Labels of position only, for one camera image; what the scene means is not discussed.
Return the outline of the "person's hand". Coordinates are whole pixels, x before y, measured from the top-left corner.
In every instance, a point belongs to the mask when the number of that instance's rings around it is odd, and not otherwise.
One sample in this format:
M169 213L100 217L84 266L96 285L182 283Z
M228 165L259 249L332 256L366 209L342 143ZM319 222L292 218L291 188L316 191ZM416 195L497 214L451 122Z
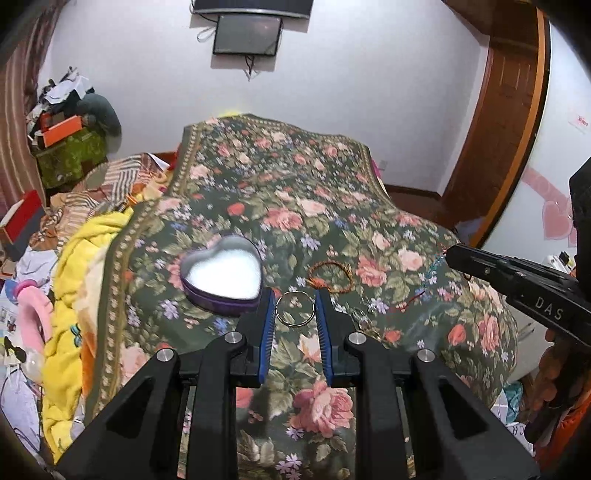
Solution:
M529 400L531 412L538 412L546 403L555 398L557 394L556 380L568 356L568 344L564 343L554 330L548 329L546 331L545 340L551 343L551 346L546 349L538 365L538 373L533 383L533 393Z

